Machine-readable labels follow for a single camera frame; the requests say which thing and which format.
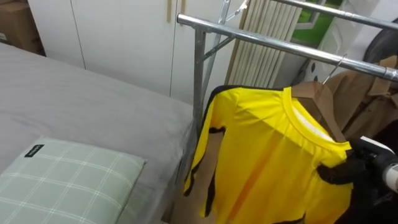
gray bed sheet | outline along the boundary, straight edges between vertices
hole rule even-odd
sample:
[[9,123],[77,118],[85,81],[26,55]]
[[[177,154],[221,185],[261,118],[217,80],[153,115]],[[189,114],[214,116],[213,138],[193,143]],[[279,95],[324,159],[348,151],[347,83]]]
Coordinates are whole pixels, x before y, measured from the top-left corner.
[[181,101],[0,44],[0,173],[41,136],[134,154],[148,160],[137,182],[144,220],[168,191],[191,120]]

wardrobe door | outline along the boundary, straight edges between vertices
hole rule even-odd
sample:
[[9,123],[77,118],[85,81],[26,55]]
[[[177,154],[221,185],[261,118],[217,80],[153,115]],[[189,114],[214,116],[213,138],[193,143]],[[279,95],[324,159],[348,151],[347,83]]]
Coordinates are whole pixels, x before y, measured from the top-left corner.
[[72,0],[86,69],[170,95],[177,0]]
[[28,0],[47,57],[84,68],[70,0]]
[[[224,0],[185,0],[185,9],[178,5],[178,12],[182,12],[188,16],[199,17],[202,19],[218,22],[221,7]],[[232,0],[229,7],[229,14],[234,12],[243,3],[243,0]],[[239,27],[241,13],[226,23],[230,27]],[[213,46],[215,34],[206,35],[206,51]],[[193,56],[194,56],[195,30],[189,26],[181,26],[177,24],[175,30],[175,47],[172,74],[171,97],[192,104],[193,101]],[[232,41],[221,50],[217,51],[213,72],[211,73],[210,82],[207,90],[207,97],[211,91],[218,85],[225,83],[225,76],[228,70],[231,53],[235,41]]]

pillow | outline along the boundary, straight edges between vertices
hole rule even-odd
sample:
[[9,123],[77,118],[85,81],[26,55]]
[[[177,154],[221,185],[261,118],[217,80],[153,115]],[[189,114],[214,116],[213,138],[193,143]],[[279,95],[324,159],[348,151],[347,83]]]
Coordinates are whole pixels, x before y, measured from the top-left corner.
[[40,138],[0,175],[2,223],[116,223],[145,160]]

clothes hanger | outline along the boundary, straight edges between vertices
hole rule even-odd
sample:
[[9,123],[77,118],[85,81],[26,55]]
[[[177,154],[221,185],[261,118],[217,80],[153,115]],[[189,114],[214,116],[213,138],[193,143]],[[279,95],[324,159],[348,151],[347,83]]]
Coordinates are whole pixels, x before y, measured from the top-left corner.
[[345,142],[346,139],[335,121],[333,94],[324,84],[329,80],[346,56],[344,55],[341,58],[323,83],[314,81],[292,86],[292,96],[298,99],[315,120],[323,124],[322,126],[336,142]]

brown coat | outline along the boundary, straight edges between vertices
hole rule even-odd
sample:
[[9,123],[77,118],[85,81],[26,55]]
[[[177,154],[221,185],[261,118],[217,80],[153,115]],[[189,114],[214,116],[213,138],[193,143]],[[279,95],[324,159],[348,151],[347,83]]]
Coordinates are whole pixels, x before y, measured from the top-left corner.
[[[398,68],[392,56],[380,65]],[[330,78],[326,86],[333,93],[335,119],[344,136],[374,137],[398,119],[398,86],[360,72],[345,71]]]

